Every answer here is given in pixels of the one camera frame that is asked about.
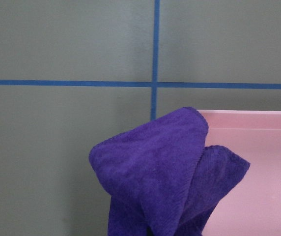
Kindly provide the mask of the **purple microfiber cloth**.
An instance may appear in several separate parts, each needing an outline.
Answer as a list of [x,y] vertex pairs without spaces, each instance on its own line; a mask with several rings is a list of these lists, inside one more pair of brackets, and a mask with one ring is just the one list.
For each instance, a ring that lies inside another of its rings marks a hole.
[[250,164],[205,145],[208,124],[183,107],[92,148],[89,162],[110,194],[110,236],[199,236]]

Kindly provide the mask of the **pink plastic tray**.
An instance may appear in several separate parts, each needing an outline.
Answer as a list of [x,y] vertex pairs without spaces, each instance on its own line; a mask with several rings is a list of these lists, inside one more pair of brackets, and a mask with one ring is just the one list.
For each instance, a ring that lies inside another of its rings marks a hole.
[[217,205],[205,236],[281,236],[281,111],[203,110],[207,145],[250,162],[243,180]]

